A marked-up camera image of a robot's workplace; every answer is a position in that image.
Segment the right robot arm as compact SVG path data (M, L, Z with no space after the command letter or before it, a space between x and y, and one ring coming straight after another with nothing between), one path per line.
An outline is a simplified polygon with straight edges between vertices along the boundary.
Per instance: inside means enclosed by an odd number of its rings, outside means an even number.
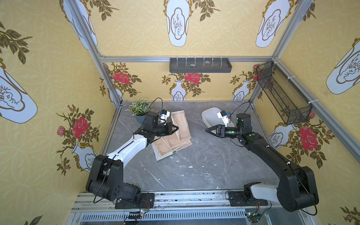
M256 154L279 178L277 186L259 182L246 184L241 197L243 202L272 201L289 212L319 203L314 172L307 166L301 167L291 162L271 147L260 134L253 132L250 114L237 114L235 127L218 124L205 131L218 138L238 139L242 147Z

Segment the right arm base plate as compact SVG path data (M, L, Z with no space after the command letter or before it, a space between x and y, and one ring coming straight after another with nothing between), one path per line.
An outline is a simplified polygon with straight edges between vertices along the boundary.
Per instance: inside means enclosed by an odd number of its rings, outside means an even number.
M236 206L268 206L268 201L256 199L249 191L227 191L226 199L232 207Z

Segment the pink lined stationery paper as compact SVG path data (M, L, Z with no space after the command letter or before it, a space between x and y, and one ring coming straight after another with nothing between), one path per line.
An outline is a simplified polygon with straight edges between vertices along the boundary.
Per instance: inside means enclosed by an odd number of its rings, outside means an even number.
M186 140L180 141L176 134L172 134L171 136L165 136L164 139L171 152L178 150L186 143Z
M185 141L191 138L191 134L188 127L185 111L177 111L171 113L172 122L179 129L176 131L176 135L180 141Z
M157 149L160 156L164 156L165 154L171 152L163 139L156 140L155 142L152 143L152 146L154 146Z

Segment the white oval storage box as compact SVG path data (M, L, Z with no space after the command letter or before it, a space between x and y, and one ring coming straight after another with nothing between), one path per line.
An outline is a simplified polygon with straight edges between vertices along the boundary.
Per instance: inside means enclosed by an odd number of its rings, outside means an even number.
M217 116L217 113L221 111L219 108L212 107L202 112L202 120L207 128L215 125L224 125L223 121ZM235 127L235 125L231 122L228 124L228 127Z

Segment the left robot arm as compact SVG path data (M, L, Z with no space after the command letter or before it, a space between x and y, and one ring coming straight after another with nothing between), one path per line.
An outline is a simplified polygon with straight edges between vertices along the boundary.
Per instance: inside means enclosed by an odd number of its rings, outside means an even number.
M178 129L179 127L172 123L170 111L147 113L142 126L133 132L125 144L112 153L95 157L86 191L101 200L121 199L138 205L141 201L141 189L123 181L124 168L149 144L174 134Z

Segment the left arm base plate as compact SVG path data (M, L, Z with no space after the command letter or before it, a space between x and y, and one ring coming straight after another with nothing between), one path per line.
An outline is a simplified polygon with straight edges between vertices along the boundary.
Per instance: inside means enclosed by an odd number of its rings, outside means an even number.
M137 194L134 200L130 199L117 199L115 209L152 209L155 202L155 193L141 192Z

